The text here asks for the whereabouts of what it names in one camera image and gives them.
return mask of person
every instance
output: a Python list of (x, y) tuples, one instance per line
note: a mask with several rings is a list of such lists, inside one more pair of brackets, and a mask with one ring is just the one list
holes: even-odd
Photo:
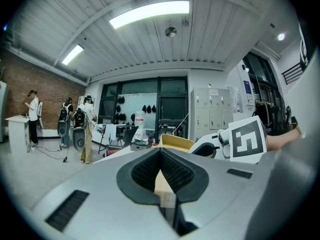
[[(293, 5), (300, 2), (300, 0), (291, 0), (293, 2)], [(302, 70), (304, 71), (308, 65), (308, 62), (311, 60), (312, 55), (314, 54), (316, 50), (316, 41), (314, 38), (311, 37), (310, 33), (318, 34), (315, 28), (309, 28), (307, 25), (310, 21), (310, 14), (306, 13), (308, 12), (308, 9), (310, 7), (305, 4), (303, 6), (300, 6), (299, 10), (296, 11), (297, 17), (299, 20), (299, 30), (301, 35), (301, 44), (300, 44), (300, 65)], [(279, 135), (279, 136), (269, 136), (267, 135), (267, 144), (268, 144), (268, 150), (269, 151), (277, 151), (281, 149), (285, 144), (289, 142), (296, 141), (301, 137), (301, 133), (299, 131), (299, 128), (293, 129), (285, 134)]]
[(83, 112), (86, 113), (88, 123), (84, 127), (85, 131), (85, 148), (81, 152), (80, 155), (80, 162), (90, 164), (93, 161), (93, 154), (91, 150), (92, 146), (92, 120), (96, 121), (97, 116), (95, 114), (94, 106), (92, 103), (92, 97), (90, 95), (85, 96), (84, 101), (82, 104), (79, 105), (78, 109), (81, 109)]
[(61, 139), (61, 147), (67, 148), (69, 146), (69, 130), (70, 130), (70, 121), (73, 115), (74, 107), (72, 105), (72, 98), (68, 97), (65, 103), (62, 104), (61, 108), (65, 108), (68, 112), (68, 117), (66, 122), (65, 136)]
[(38, 135), (37, 135), (37, 121), (38, 121), (38, 108), (39, 108), (39, 99), (36, 96), (37, 91), (31, 90), (28, 94), (28, 97), (31, 97), (31, 103), (25, 102), (24, 104), (29, 108), (29, 127), (30, 127), (30, 138), (31, 145), (36, 146), (38, 144)]

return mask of chair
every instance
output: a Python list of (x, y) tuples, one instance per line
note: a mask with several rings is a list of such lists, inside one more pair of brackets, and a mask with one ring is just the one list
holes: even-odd
[[(124, 141), (124, 144), (121, 145), (123, 149), (131, 145), (132, 139), (135, 136), (136, 131), (138, 130), (138, 128), (139, 128), (138, 126), (135, 126), (135, 127), (131, 128), (130, 130), (127, 130), (125, 132), (125, 134), (124, 134), (125, 141)], [(107, 157), (111, 156), (112, 154), (114, 154), (114, 153), (116, 153), (116, 152), (118, 152), (120, 150), (120, 149), (109, 150), (109, 147), (107, 147), (107, 149), (105, 150), (105, 153), (106, 153)]]

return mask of gray floor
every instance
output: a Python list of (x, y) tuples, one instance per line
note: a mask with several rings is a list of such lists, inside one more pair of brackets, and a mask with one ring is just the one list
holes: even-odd
[[(31, 150), (27, 154), (12, 154), (8, 142), (0, 144), (0, 169), (2, 179), (7, 183), (9, 193), (25, 208), (32, 210), (37, 202), (50, 190), (67, 180), (90, 164), (80, 163), (80, 154), (72, 143), (69, 146), (67, 161), (56, 160), (48, 155), (63, 159), (67, 155), (67, 149), (59, 152), (58, 139), (39, 140), (39, 149)], [(92, 144), (93, 161), (102, 159), (102, 153), (98, 155), (99, 146)]]

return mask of brick wall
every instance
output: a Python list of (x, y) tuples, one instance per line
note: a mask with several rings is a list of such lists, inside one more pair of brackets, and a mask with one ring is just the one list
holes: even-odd
[(66, 98), (71, 97), (76, 107), (79, 96), (85, 95), (85, 86), (36, 66), (7, 50), (0, 50), (0, 60), (1, 67), (5, 67), (2, 81), (8, 84), (9, 90), (5, 118), (27, 113), (29, 109), (24, 103), (30, 103), (28, 93), (35, 90), (38, 92), (37, 97), (43, 102), (44, 128), (56, 129), (58, 113)]

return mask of woman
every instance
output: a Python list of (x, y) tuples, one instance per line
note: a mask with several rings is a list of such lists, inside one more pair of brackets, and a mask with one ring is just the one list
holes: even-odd
[(65, 121), (66, 122), (65, 136), (61, 139), (61, 147), (67, 148), (69, 146), (70, 119), (74, 111), (74, 107), (72, 106), (72, 98), (68, 97), (65, 103), (62, 104), (61, 108), (63, 107), (67, 110), (68, 117)]
[(31, 145), (38, 145), (38, 136), (37, 136), (37, 121), (38, 121), (38, 108), (39, 108), (39, 99), (36, 96), (38, 94), (36, 91), (31, 90), (28, 94), (28, 97), (31, 97), (31, 103), (24, 103), (29, 108), (29, 127), (30, 127), (30, 138)]
[(85, 149), (80, 156), (80, 162), (83, 164), (90, 164), (93, 161), (93, 154), (91, 150), (92, 146), (92, 120), (96, 121), (97, 116), (94, 111), (94, 106), (91, 104), (92, 97), (90, 95), (85, 96), (83, 104), (79, 105), (79, 109), (86, 113), (88, 123), (84, 127), (85, 130)]

